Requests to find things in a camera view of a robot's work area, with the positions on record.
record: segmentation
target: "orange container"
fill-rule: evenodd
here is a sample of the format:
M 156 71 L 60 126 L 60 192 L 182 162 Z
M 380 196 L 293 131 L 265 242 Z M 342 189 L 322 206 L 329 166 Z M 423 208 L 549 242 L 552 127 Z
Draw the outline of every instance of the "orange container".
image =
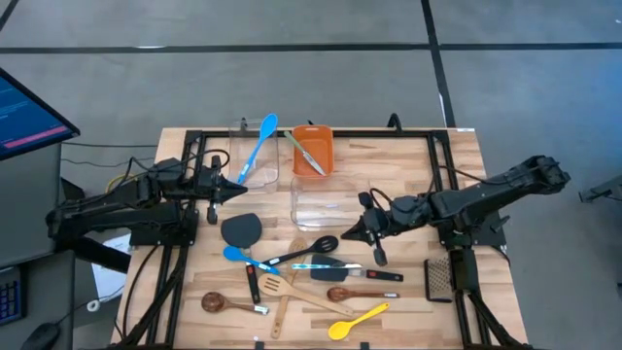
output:
M 334 154 L 332 152 L 332 130 L 330 127 L 326 125 L 300 125 L 294 128 L 292 136 L 320 164 L 327 176 L 332 173 Z M 322 177 L 296 147 L 294 147 L 294 174 L 302 177 Z

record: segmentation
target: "gray floor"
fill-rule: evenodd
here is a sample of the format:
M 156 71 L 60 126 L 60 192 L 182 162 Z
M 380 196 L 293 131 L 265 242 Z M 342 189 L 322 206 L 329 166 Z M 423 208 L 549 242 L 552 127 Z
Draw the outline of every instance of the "gray floor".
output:
M 613 0 L 431 0 L 440 43 L 622 41 Z M 419 1 L 20 0 L 0 47 L 427 42 Z M 443 52 L 458 126 L 475 127 L 489 173 L 535 154 L 572 176 L 554 196 L 506 210 L 512 274 L 532 344 L 617 349 L 622 341 L 620 203 L 577 192 L 622 174 L 622 51 Z M 79 141 L 154 144 L 165 126 L 226 125 L 278 112 L 283 125 L 443 126 L 428 52 L 0 55 L 83 131 Z M 115 163 L 153 149 L 63 147 L 72 160 Z M 119 169 L 63 163 L 101 192 Z M 92 298 L 77 266 L 77 302 Z M 75 347 L 105 344 L 115 304 L 80 313 Z

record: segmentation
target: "yellow silicone spoon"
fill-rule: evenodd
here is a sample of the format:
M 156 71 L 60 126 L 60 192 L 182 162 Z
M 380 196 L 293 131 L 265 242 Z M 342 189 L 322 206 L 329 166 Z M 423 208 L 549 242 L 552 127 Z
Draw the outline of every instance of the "yellow silicone spoon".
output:
M 369 312 L 367 312 L 366 314 L 362 315 L 361 317 L 359 317 L 358 319 L 354 321 L 350 321 L 350 322 L 339 321 L 337 323 L 334 323 L 328 329 L 328 336 L 332 340 L 341 340 L 344 337 L 348 336 L 350 329 L 352 329 L 355 325 L 361 323 L 362 321 L 368 318 L 372 318 L 376 316 L 377 314 L 381 313 L 382 311 L 388 308 L 389 308 L 388 302 L 381 303 L 380 305 L 372 308 L 371 310 L 369 310 Z

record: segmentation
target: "computer screen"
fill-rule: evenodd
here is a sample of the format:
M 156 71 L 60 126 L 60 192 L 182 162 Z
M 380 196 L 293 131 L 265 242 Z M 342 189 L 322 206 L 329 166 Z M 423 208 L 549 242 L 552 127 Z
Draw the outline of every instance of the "computer screen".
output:
M 78 135 L 78 128 L 0 68 L 0 160 Z

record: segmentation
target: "blue spatula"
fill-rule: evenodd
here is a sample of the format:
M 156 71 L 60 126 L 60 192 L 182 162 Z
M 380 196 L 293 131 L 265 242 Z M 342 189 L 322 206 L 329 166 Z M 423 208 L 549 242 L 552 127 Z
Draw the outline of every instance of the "blue spatula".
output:
M 270 113 L 269 115 L 265 116 L 265 118 L 261 122 L 261 126 L 259 127 L 259 141 L 257 142 L 257 145 L 255 146 L 255 149 L 251 153 L 251 156 L 247 160 L 246 164 L 242 168 L 242 171 L 240 171 L 240 176 L 237 178 L 237 183 L 239 185 L 242 185 L 244 183 L 244 180 L 246 180 L 246 175 L 249 173 L 251 165 L 253 165 L 255 157 L 257 156 L 257 153 L 259 152 L 263 141 L 265 141 L 268 137 L 270 137 L 270 135 L 272 135 L 272 133 L 276 130 L 276 126 L 278 123 L 279 117 L 274 113 Z
M 225 256 L 225 258 L 231 260 L 232 262 L 246 262 L 257 266 L 258 268 L 266 272 L 274 273 L 276 275 L 281 274 L 281 272 L 276 267 L 268 266 L 265 263 L 254 261 L 253 259 L 244 256 L 244 254 L 242 254 L 242 252 L 240 252 L 238 248 L 232 246 L 227 246 L 223 250 L 223 255 Z

